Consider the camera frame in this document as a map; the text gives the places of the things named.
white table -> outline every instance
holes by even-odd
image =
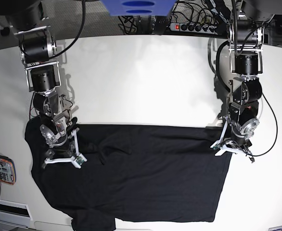
[[[62,91],[73,88],[79,107],[74,115],[80,123],[205,127],[221,109],[207,62],[207,42],[207,38],[180,36],[81,38],[61,61]],[[265,46],[263,54],[260,78],[278,119],[278,140],[253,164],[248,157],[232,157],[215,221],[116,220],[118,229],[265,231],[282,225],[282,49]],[[222,56],[222,61],[226,69],[222,72],[228,73],[228,58]],[[71,218],[49,206],[30,175],[32,156],[24,140],[30,98],[18,48],[1,50],[0,154],[11,158],[17,171],[14,186],[2,185],[1,199],[28,204],[31,228],[35,222],[68,225]],[[275,136],[274,118],[266,104],[255,133],[251,151],[260,154]]]

t-shirt sleeve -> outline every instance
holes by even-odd
[[[75,231],[114,231],[115,217],[99,210],[64,211],[72,217],[72,227]]]

metal bracket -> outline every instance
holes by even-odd
[[[32,83],[32,79],[30,78],[30,77],[31,77],[31,72],[30,72],[30,70],[32,70],[32,69],[34,69],[34,68],[43,67],[43,66],[50,66],[50,65],[53,65],[53,67],[55,67],[56,70],[57,70],[57,71],[54,72],[54,73],[56,73],[56,74],[55,74],[55,77],[56,77],[56,80],[55,80],[56,86],[55,86],[55,87],[61,86],[61,77],[60,77],[59,61],[52,61],[52,62],[47,62],[47,63],[43,63],[43,64],[38,64],[38,65],[35,65],[35,66],[28,66],[28,67],[25,67],[25,72],[26,72],[26,84],[27,84],[27,88],[29,89],[29,92],[32,92],[32,91],[34,90],[34,88],[33,88],[33,83]]]
[[[56,164],[56,163],[72,163],[73,166],[75,166],[76,168],[81,168],[81,165],[84,162],[87,162],[86,157],[79,152],[79,145],[78,145],[78,139],[77,139],[77,132],[79,131],[79,129],[75,129],[72,131],[71,135],[69,136],[69,138],[74,137],[74,140],[72,142],[74,142],[74,147],[75,147],[75,153],[72,157],[70,158],[61,158],[61,159],[50,159],[50,157],[47,157],[44,161],[43,164],[43,168],[46,167],[46,165],[48,164]],[[48,150],[48,152],[50,153],[50,156],[52,157],[54,155],[54,151],[53,150]]]
[[[229,148],[227,147],[227,144],[224,144],[223,146],[220,146],[220,144],[222,143],[223,141],[223,137],[226,133],[226,130],[227,130],[227,126],[228,126],[228,117],[226,116],[226,122],[224,123],[224,126],[223,126],[223,129],[222,129],[222,133],[221,133],[221,136],[220,136],[220,139],[215,141],[210,147],[213,148],[214,150],[216,149],[220,149],[216,154],[215,156],[221,156],[223,155],[225,152],[230,152],[230,153],[234,153],[234,154],[244,154],[246,155],[245,152],[243,152],[242,150],[239,150],[237,148]]]
[[[259,63],[260,63],[260,70],[258,71],[259,74],[263,73],[263,44],[265,39],[265,29],[264,27],[259,28],[257,31],[257,45],[247,44],[244,46],[243,51],[253,51],[258,54]],[[234,29],[233,25],[230,26],[230,46],[229,46],[229,57],[230,57],[230,71],[233,74],[236,74],[235,70],[233,70],[232,65],[232,57],[234,56],[235,46],[234,46]]]

circuit board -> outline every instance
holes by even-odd
[[[11,159],[0,155],[0,181],[10,185],[16,182],[14,163]]]

black t-shirt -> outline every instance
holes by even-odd
[[[48,203],[73,218],[77,231],[113,231],[126,221],[212,222],[231,154],[210,145],[220,128],[79,125],[81,169],[41,165],[48,147],[39,118],[26,127],[32,176]]]

